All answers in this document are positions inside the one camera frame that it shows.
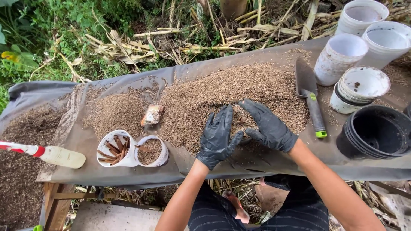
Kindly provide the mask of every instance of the trowel handle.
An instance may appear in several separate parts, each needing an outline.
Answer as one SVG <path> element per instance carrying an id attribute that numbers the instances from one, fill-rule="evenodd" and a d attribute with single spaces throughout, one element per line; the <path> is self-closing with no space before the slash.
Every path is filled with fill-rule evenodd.
<path id="1" fill-rule="evenodd" d="M 314 125 L 315 136 L 317 138 L 327 137 L 326 127 L 324 126 L 324 120 L 323 116 L 321 115 L 320 105 L 318 105 L 317 97 L 312 92 L 308 93 L 307 105 L 312 124 Z"/>

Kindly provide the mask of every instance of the person's left hand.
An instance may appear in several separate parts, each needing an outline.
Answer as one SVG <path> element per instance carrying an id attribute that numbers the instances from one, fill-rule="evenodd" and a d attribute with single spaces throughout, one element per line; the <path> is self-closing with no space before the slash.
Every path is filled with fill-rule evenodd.
<path id="1" fill-rule="evenodd" d="M 242 140 L 244 132 L 239 131 L 229 143 L 232 122 L 233 107 L 231 105 L 221 107 L 217 115 L 212 112 L 206 122 L 200 139 L 200 152 L 196 158 L 210 170 L 213 170 L 218 163 L 231 156 Z"/>

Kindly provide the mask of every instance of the cup of cinnamon sticks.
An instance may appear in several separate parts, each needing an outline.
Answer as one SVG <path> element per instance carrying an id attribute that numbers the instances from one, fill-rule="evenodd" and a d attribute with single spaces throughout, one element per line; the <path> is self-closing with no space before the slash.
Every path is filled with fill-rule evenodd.
<path id="1" fill-rule="evenodd" d="M 97 148 L 97 161 L 104 167 L 135 167 L 137 142 L 124 130 L 108 133 Z"/>

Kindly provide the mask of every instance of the bare foot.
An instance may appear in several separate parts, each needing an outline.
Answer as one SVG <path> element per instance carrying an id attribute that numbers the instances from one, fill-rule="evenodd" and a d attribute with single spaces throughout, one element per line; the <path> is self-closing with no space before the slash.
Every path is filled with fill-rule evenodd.
<path id="1" fill-rule="evenodd" d="M 267 184 L 264 182 L 264 177 L 260 177 L 260 184 L 262 186 L 266 186 Z"/>
<path id="2" fill-rule="evenodd" d="M 234 193 L 232 191 L 225 190 L 223 192 L 223 197 L 227 198 L 236 208 L 237 216 L 235 218 L 240 219 L 242 223 L 248 224 L 248 222 L 250 221 L 250 216 L 242 208 L 240 201 L 234 195 Z"/>

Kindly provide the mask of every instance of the trowel blade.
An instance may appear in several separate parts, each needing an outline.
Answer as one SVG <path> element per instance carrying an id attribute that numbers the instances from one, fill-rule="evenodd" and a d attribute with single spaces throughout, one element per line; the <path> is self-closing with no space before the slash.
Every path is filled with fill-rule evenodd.
<path id="1" fill-rule="evenodd" d="M 303 58 L 298 57 L 296 61 L 296 92 L 298 98 L 307 98 L 307 93 L 303 90 L 312 92 L 315 96 L 318 94 L 314 70 Z"/>

